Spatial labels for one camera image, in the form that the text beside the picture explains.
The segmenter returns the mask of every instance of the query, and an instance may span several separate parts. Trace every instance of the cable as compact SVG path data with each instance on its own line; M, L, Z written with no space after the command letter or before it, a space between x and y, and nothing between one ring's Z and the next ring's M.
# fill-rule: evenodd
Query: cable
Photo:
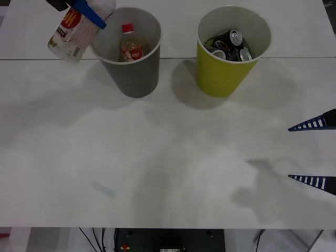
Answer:
M101 250L100 244L99 244L98 239L97 239L97 237L96 237L95 229L92 228L92 231L93 231L93 235L94 235L94 238L95 238L95 240L96 240L96 243L97 243L97 245L98 245L98 248L99 248L100 252L103 252L103 250Z
M104 245L105 230L106 230L106 228L103 228L102 231L101 231L101 246L103 247L103 251L102 252L106 252L105 245Z
M85 238L89 241L89 243L91 244L91 246L93 247L93 249L95 250L95 252L98 252L96 250L96 248L94 247L94 245L92 244L92 242L90 241L90 239L86 236L86 234L84 233L84 231L79 227L79 230L84 234Z
M118 242L118 230L117 228L114 229L114 236L113 236L113 239L114 239L114 252L117 252L117 242Z
M261 238L261 235L263 234L263 232L265 231L265 229L262 229L259 233L259 238L258 238L258 242L257 242L257 248L256 248L256 252L258 252L258 246L259 246L259 242L260 242L260 238Z

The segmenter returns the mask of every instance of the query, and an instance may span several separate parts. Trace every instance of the blue clamp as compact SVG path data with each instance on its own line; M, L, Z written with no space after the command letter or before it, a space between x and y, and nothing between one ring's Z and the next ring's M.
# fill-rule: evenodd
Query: blue clamp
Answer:
M318 117L314 117L288 129L290 132L306 130L336 130L336 109L330 110Z
M76 0L75 4L72 5L71 8L82 13L100 29L104 29L106 27L106 23L104 22L104 20L101 19L100 16L98 16L93 9L91 9L91 7L85 0Z
M336 177L288 175L291 179L336 196Z

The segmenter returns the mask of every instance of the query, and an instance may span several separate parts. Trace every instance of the yellow cup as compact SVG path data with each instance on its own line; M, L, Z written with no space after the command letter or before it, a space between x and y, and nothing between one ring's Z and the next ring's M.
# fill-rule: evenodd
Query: yellow cup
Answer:
M231 28L242 31L252 60L235 62L220 59L203 44ZM207 12L197 24L197 84L208 95L226 97L233 93L271 44L267 22L247 8L227 5Z

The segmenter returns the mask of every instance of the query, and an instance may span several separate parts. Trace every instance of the gray cup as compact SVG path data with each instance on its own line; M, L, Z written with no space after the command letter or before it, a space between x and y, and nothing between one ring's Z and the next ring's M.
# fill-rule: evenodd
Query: gray cup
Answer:
M124 95L134 98L149 95L159 81L160 23L145 10L127 7L116 9L106 24L92 43L93 51ZM120 41L125 24L133 24L134 34L144 40L145 56L139 60L123 62Z

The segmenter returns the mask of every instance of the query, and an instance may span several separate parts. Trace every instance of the bottle cap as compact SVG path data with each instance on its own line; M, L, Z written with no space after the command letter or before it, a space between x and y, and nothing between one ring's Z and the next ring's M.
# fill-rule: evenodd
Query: bottle cap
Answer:
M106 23L103 19L98 16L93 9L90 8L88 3L85 0L76 0L75 4L71 6L76 11L82 13L86 16L91 22L97 25L100 29L104 29L106 27Z
M122 26L122 32L123 33L129 33L133 31L133 25L132 24L126 24Z

